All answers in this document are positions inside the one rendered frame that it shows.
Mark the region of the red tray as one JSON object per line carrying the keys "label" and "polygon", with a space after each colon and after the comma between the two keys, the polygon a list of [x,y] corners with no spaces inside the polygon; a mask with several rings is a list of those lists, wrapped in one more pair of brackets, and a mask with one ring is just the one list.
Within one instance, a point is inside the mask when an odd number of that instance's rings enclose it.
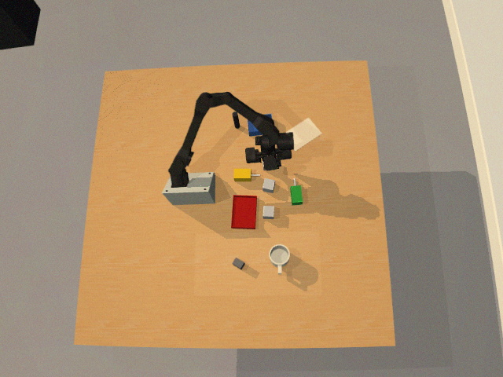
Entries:
{"label": "red tray", "polygon": [[255,229],[257,196],[233,195],[232,229]]}

